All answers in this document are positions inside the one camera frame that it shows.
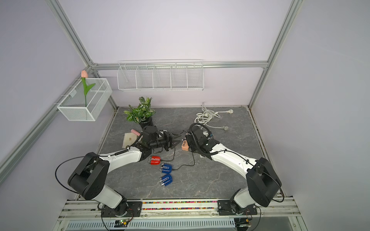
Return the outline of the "red electric shaver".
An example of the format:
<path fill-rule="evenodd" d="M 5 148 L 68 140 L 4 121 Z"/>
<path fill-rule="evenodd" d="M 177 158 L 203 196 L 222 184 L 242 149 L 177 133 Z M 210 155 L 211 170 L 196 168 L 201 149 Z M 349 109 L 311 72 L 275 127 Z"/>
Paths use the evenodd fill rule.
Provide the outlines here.
<path fill-rule="evenodd" d="M 151 165 L 159 165 L 161 163 L 161 158 L 159 156 L 151 156 L 148 162 Z"/>

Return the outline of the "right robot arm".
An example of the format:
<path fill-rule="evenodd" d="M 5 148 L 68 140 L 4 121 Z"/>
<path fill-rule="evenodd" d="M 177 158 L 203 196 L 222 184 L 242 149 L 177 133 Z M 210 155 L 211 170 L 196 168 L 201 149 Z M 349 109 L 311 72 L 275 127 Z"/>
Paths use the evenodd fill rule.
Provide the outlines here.
<path fill-rule="evenodd" d="M 215 140 L 206 126 L 190 125 L 186 141 L 191 152 L 229 167 L 247 181 L 246 188 L 237 190 L 225 201 L 226 206 L 219 205 L 219 212 L 240 215 L 255 205 L 266 208 L 281 190 L 282 183 L 267 159 L 246 157 L 232 151 Z"/>

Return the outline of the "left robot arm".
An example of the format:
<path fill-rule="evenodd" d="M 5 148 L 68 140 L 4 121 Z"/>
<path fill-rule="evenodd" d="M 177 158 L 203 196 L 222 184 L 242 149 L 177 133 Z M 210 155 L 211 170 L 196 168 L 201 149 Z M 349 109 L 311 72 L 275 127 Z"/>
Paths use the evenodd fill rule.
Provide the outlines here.
<path fill-rule="evenodd" d="M 126 197 L 106 185 L 107 175 L 122 166 L 146 160 L 154 149 L 165 151 L 174 148 L 181 135 L 158 130 L 156 126 L 146 126 L 137 139 L 121 151 L 98 155 L 90 152 L 81 159 L 70 175 L 68 190 L 81 195 L 86 200 L 95 200 L 112 211 L 113 216 L 123 217 L 130 208 Z"/>

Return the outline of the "orange power strip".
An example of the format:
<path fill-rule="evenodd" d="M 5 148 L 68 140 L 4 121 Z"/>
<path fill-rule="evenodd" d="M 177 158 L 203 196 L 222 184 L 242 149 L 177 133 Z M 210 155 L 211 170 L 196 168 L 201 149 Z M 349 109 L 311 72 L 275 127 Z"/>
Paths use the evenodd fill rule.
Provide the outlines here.
<path fill-rule="evenodd" d="M 188 145 L 188 142 L 186 140 L 184 140 L 182 142 L 181 148 L 182 148 L 183 151 L 189 151 L 189 145 Z"/>

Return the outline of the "pink stick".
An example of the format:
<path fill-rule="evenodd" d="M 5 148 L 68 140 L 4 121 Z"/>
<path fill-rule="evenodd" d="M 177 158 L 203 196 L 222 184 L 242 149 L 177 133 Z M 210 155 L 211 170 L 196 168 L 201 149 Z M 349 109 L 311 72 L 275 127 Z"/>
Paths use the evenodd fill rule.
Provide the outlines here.
<path fill-rule="evenodd" d="M 136 136 L 140 136 L 141 135 L 140 132 L 138 132 L 138 131 L 136 131 L 134 129 L 131 129 L 131 133 L 135 134 Z"/>

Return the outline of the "cream hand-shaped holder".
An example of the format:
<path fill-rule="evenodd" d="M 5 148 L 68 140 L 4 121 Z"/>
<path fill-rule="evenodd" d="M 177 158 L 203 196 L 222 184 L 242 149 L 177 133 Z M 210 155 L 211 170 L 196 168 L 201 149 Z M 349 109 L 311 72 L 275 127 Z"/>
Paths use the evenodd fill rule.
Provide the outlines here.
<path fill-rule="evenodd" d="M 125 149 L 127 146 L 132 145 L 136 140 L 138 136 L 135 134 L 129 132 L 125 133 L 124 138 L 123 138 L 123 143 L 122 143 L 122 148 Z"/>

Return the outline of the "potted green plant black vase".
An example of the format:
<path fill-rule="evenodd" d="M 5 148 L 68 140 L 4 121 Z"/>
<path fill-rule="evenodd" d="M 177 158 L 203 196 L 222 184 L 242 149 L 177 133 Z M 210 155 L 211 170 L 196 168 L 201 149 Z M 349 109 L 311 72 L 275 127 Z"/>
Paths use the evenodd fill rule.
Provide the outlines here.
<path fill-rule="evenodd" d="M 127 121 L 139 124 L 141 128 L 146 126 L 153 126 L 153 115 L 156 113 L 155 110 L 151 108 L 152 98 L 140 97 L 140 104 L 138 107 L 132 107 L 129 105 L 129 109 L 124 111 L 127 115 Z"/>

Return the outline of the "pink artificial tulip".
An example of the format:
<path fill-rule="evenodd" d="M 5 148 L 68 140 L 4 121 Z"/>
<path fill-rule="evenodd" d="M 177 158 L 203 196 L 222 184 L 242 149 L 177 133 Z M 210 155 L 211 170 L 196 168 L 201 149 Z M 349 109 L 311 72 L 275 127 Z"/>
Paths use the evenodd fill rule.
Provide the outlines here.
<path fill-rule="evenodd" d="M 82 85 L 83 85 L 83 94 L 84 94 L 84 99 L 85 99 L 85 107 L 87 107 L 87 95 L 88 92 L 95 86 L 95 83 L 88 85 L 86 83 L 86 79 L 88 78 L 88 73 L 83 70 L 81 72 L 81 77 L 82 77 Z"/>

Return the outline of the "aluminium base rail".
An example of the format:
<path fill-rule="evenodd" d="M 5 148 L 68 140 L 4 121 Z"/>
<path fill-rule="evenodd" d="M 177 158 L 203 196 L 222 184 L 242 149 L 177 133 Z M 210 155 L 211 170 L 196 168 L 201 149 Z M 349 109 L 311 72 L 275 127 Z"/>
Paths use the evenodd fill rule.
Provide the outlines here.
<path fill-rule="evenodd" d="M 156 218 L 217 218 L 226 213 L 228 200 L 225 205 L 222 199 L 143 199 L 128 200 L 126 217 L 156 219 Z M 269 206 L 251 205 L 244 215 L 253 217 L 300 217 L 300 210 L 292 197 L 283 202 L 272 201 Z M 75 200 L 67 201 L 59 215 L 59 220 L 93 220 L 116 218 L 108 209 L 96 201 Z"/>

